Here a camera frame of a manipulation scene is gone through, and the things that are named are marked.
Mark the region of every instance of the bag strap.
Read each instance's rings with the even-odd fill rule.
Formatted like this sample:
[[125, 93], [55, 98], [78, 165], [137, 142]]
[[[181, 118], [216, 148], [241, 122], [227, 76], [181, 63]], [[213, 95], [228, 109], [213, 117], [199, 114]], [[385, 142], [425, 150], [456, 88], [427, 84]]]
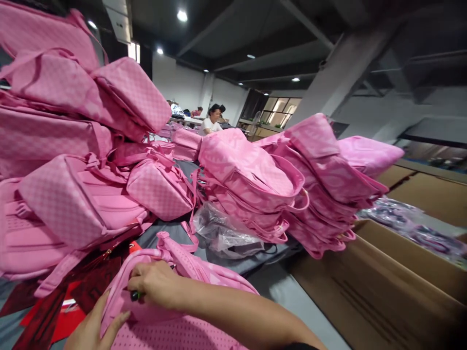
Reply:
[[34, 292], [34, 296], [37, 298], [44, 298], [53, 292], [62, 282], [64, 277], [73, 270], [73, 268], [78, 265], [80, 261], [87, 256], [87, 254], [88, 252], [82, 250], [74, 250], [64, 257], [53, 269], [50, 275], [40, 283], [40, 286]]

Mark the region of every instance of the human hand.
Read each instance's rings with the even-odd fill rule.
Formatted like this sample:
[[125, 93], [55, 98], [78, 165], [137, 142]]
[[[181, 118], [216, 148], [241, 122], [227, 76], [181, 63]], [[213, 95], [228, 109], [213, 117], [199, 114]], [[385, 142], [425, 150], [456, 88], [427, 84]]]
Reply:
[[79, 324], [70, 335], [65, 344], [65, 350], [109, 350], [117, 336], [118, 330], [123, 326], [130, 316], [130, 311], [119, 314], [106, 330], [104, 336], [100, 337], [101, 320], [104, 307], [107, 302], [109, 291], [105, 292], [97, 300], [94, 309]]
[[145, 302], [181, 311], [189, 281], [175, 274], [165, 261], [139, 263], [131, 272], [128, 290], [144, 293]]

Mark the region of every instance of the clear plastic wrap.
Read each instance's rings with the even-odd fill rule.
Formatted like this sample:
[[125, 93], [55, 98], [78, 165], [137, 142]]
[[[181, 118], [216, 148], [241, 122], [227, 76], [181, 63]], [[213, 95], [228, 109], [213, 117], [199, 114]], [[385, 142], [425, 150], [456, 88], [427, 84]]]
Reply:
[[226, 259], [241, 259], [264, 250], [264, 242], [238, 220], [205, 202], [193, 217], [197, 234], [206, 247]]

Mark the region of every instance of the person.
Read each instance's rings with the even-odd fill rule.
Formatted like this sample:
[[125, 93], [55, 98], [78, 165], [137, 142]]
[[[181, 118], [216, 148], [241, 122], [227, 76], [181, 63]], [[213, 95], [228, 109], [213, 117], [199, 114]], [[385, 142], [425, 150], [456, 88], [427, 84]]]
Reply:
[[191, 116], [192, 117], [199, 117], [202, 112], [203, 112], [203, 107], [198, 107], [198, 109], [195, 109], [195, 110], [191, 111]]
[[[259, 295], [204, 283], [174, 273], [164, 261], [136, 264], [128, 290], [144, 303], [200, 318], [224, 331], [250, 350], [325, 350], [324, 344], [295, 315]], [[108, 350], [128, 313], [118, 315], [99, 337], [104, 294], [69, 337], [65, 350]]]
[[206, 136], [212, 132], [222, 130], [219, 123], [217, 122], [220, 117], [220, 113], [220, 106], [218, 104], [213, 104], [208, 111], [208, 117], [203, 120], [203, 123], [201, 123], [199, 130], [199, 134], [201, 136]]

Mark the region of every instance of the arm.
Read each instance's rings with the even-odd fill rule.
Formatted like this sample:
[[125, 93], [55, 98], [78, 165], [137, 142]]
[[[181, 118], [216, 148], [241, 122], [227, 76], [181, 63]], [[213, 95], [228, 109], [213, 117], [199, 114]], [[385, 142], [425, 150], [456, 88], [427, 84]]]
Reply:
[[165, 262], [138, 264], [132, 276], [128, 289], [145, 293], [146, 302], [205, 320], [250, 350], [291, 343], [325, 349], [299, 318], [258, 295], [180, 277]]

